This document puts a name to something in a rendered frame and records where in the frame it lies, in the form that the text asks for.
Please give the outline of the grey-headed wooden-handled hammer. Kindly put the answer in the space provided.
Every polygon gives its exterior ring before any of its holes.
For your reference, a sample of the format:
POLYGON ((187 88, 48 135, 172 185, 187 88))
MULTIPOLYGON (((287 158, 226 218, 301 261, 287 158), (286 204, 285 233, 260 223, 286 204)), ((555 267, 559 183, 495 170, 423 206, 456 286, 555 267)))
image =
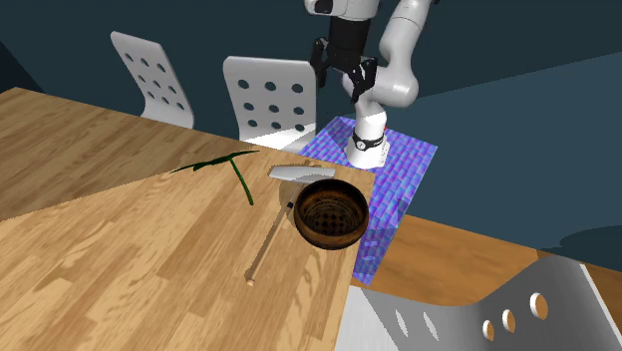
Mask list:
POLYGON ((295 183, 294 191, 283 208, 283 212, 279 214, 268 232, 264 244, 257 252, 255 260, 245 274, 246 284, 254 286, 258 272, 272 246, 277 233, 282 228, 283 223, 287 219, 289 213, 293 210, 298 194, 302 189, 310 183, 321 179, 333 178, 335 170, 332 168, 316 167, 309 164, 308 166, 275 166, 269 173, 270 177, 290 181, 295 183))

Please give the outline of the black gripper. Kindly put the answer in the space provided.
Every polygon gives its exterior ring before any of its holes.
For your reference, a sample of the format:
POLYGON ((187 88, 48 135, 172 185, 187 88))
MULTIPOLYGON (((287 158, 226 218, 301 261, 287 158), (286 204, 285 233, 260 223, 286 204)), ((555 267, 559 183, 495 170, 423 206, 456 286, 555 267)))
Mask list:
POLYGON ((330 19, 328 41, 323 37, 317 38, 313 42, 310 57, 310 65, 315 72, 318 88, 325 86, 329 67, 347 72, 353 84, 352 104, 356 104, 363 93, 374 87, 378 59, 362 57, 370 26, 371 19, 362 21, 340 17, 330 19))

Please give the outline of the white chair with holes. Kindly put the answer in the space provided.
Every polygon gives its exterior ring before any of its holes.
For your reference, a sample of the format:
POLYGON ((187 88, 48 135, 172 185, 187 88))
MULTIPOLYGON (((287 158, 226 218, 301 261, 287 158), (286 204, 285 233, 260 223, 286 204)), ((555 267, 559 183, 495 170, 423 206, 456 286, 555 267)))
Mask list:
POLYGON ((587 267, 547 256, 469 305, 352 286, 335 351, 622 351, 622 333, 587 267))
POLYGON ((223 77, 243 142, 297 154, 316 135, 316 75, 306 61, 229 56, 223 77))
POLYGON ((110 37, 145 98, 142 117, 192 129, 192 108, 161 44, 117 31, 110 37))

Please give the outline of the blue patterned robot stand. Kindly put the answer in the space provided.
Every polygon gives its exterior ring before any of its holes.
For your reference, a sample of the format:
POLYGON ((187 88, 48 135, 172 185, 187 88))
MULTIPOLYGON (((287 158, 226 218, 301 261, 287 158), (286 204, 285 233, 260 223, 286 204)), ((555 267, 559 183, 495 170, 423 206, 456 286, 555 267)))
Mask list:
MULTIPOLYGON (((353 119, 334 118, 299 154, 347 166, 344 149, 354 126, 353 119)), ((434 145, 393 130, 386 130, 385 137, 390 149, 385 164, 371 170, 375 179, 370 219, 353 269, 353 277, 365 285, 373 280, 437 150, 434 145)))

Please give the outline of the wooden table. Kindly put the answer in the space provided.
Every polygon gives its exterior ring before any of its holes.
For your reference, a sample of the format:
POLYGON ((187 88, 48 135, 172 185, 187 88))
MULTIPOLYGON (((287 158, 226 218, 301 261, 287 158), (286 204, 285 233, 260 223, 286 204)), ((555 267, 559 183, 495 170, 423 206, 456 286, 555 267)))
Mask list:
POLYGON ((20 88, 0 94, 0 351, 333 351, 355 247, 285 221, 303 158, 20 88), (229 163, 170 171, 238 151, 229 163))

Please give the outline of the brown wooden bowl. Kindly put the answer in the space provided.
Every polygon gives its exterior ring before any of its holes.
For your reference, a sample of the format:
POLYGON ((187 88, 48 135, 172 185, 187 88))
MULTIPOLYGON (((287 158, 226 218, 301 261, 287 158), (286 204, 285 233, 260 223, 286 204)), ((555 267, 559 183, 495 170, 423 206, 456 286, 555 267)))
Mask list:
POLYGON ((340 179, 305 186, 293 206, 295 226, 310 244, 339 250, 357 243, 367 230, 369 206, 364 195, 340 179))

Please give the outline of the green leafy stalk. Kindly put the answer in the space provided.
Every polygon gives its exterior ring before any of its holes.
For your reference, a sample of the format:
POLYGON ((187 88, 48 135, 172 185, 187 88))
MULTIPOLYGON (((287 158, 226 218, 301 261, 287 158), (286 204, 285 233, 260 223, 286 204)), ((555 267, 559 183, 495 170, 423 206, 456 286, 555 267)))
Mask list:
POLYGON ((238 166, 235 163, 235 158, 239 157, 239 156, 243 156, 243 155, 248 155, 248 154, 253 154, 255 153, 255 150, 249 150, 249 151, 238 151, 238 152, 234 152, 231 154, 228 154, 226 156, 221 156, 215 159, 212 159, 210 161, 202 161, 202 162, 198 162, 195 164, 191 164, 191 165, 187 165, 187 166, 183 166, 180 167, 176 170, 170 171, 171 174, 173 173, 177 173, 180 172, 182 170, 186 170, 186 169, 192 169, 194 172, 197 172, 200 169, 206 168, 206 167, 212 167, 212 166, 216 166, 216 165, 220 165, 220 164, 226 164, 229 163, 232 166, 233 171, 235 172, 235 175, 237 177, 237 179, 239 180, 239 183, 242 186, 242 189, 244 191, 245 197, 248 201, 248 203, 250 205, 254 205, 254 199, 252 197, 251 191, 241 173, 241 171, 239 170, 238 166))

